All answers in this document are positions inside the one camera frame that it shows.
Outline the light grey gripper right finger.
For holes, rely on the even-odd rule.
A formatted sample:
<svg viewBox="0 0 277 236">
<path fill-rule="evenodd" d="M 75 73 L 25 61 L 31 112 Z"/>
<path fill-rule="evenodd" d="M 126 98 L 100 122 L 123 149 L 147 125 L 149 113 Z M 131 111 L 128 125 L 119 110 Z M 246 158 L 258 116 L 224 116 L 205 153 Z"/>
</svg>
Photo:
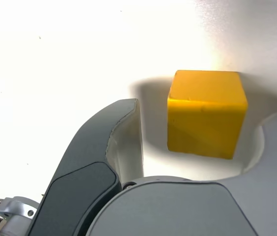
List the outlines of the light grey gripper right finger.
<svg viewBox="0 0 277 236">
<path fill-rule="evenodd" d="M 263 132 L 263 155 L 248 172 L 134 185 L 104 206 L 87 235 L 277 236 L 277 117 Z"/>
</svg>

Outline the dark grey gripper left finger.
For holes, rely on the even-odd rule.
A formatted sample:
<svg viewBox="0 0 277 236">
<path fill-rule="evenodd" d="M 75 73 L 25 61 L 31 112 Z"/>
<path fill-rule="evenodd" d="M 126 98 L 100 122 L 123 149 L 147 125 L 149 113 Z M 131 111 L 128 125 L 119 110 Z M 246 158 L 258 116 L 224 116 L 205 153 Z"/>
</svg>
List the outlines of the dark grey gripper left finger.
<svg viewBox="0 0 277 236">
<path fill-rule="evenodd" d="M 29 236 L 84 236 L 122 185 L 143 177 L 140 106 L 118 100 L 77 131 L 29 227 Z"/>
</svg>

